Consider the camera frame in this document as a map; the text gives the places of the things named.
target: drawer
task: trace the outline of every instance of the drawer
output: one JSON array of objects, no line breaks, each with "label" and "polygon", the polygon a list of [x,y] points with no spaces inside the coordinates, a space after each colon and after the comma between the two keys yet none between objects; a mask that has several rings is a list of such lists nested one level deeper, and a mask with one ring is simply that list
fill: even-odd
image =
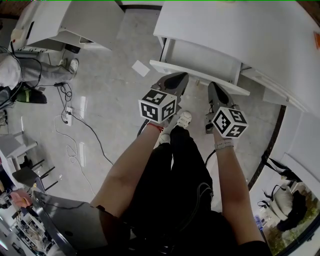
[{"label": "drawer", "polygon": [[262,100],[264,102],[269,102],[273,104],[292,106],[292,104],[287,101],[287,98],[277,94],[276,92],[274,92],[273,90],[270,90],[267,87],[264,87]]},{"label": "drawer", "polygon": [[241,75],[243,75],[247,78],[250,78],[250,79],[256,81],[257,83],[265,86],[266,88],[270,89],[271,91],[275,92],[279,96],[283,97],[286,102],[292,104],[293,106],[295,106],[299,110],[301,110],[303,112],[308,112],[308,109],[298,99],[296,99],[295,96],[291,92],[289,92],[282,85],[275,82],[270,77],[263,74],[262,72],[254,69],[254,68],[249,68],[249,69],[241,71]]},{"label": "drawer", "polygon": [[202,84],[216,82],[230,94],[250,95],[249,91],[237,86],[240,61],[194,43],[167,39],[160,61],[150,60],[150,65],[160,73],[187,72],[191,79]]}]

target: chair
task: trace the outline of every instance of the chair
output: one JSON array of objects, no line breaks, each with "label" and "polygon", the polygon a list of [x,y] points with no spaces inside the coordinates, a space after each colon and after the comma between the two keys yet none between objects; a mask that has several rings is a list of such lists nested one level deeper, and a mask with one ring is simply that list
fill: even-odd
[{"label": "chair", "polygon": [[45,174],[42,176],[38,176],[31,168],[29,167],[23,167],[21,170],[18,170],[12,174],[12,176],[16,179],[17,182],[32,188],[34,184],[36,184],[36,187],[43,193],[45,193],[48,189],[52,188],[54,185],[58,183],[58,181],[54,182],[49,187],[45,188],[44,184],[42,183],[42,179],[47,177],[49,173],[54,169],[55,167],[52,167],[50,170],[48,170]]},{"label": "chair", "polygon": [[20,143],[16,138],[21,136],[23,131],[16,134],[6,134],[0,136],[0,150],[5,158],[18,158],[28,150],[37,146],[37,142],[25,145]]}]

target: red string bracelet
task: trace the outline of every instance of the red string bracelet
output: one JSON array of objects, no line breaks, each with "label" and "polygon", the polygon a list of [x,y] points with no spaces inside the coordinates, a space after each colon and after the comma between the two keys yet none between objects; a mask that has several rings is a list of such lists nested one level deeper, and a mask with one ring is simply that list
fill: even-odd
[{"label": "red string bracelet", "polygon": [[147,126],[154,126],[154,127],[156,127],[156,128],[160,131],[160,133],[164,130],[164,128],[163,128],[162,126],[158,126],[158,125],[155,125],[155,124],[153,124],[153,123],[148,123]]}]

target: white sneaker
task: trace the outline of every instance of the white sneaker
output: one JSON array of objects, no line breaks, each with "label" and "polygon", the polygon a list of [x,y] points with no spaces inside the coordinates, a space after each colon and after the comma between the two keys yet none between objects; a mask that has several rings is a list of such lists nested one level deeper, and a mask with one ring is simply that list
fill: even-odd
[{"label": "white sneaker", "polygon": [[75,74],[77,72],[78,67],[79,67],[79,60],[77,60],[76,58],[71,60],[70,66],[69,66],[69,71],[72,74]]},{"label": "white sneaker", "polygon": [[187,129],[187,127],[189,126],[189,124],[191,122],[191,119],[192,119],[191,113],[189,111],[184,111],[184,112],[182,112],[178,121],[176,122],[175,127],[180,126],[183,129]]},{"label": "white sneaker", "polygon": [[167,133],[164,133],[159,138],[159,145],[163,143],[169,143],[170,144],[170,135]]}]

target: pink object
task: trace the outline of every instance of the pink object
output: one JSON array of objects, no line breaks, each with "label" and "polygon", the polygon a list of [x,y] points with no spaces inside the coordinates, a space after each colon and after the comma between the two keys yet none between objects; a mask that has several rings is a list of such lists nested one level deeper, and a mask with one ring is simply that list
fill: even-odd
[{"label": "pink object", "polygon": [[32,205],[32,201],[27,192],[23,189],[19,189],[17,191],[13,191],[10,193],[10,196],[14,203],[19,207],[28,207]]}]

